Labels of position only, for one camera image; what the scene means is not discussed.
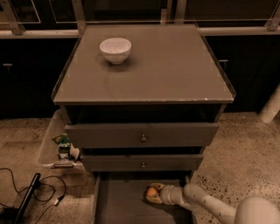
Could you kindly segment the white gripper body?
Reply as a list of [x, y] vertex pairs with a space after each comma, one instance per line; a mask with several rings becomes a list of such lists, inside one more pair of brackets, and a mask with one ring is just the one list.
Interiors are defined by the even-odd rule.
[[160, 199], [166, 205], [183, 205], [186, 202], [183, 188], [175, 185], [165, 185], [160, 191]]

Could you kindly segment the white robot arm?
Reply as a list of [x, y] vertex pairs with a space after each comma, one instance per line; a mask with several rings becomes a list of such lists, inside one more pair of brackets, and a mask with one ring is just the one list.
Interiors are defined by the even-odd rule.
[[279, 91], [257, 115], [224, 115], [194, 180], [153, 183], [145, 198], [159, 205], [202, 207], [220, 224], [280, 224]]

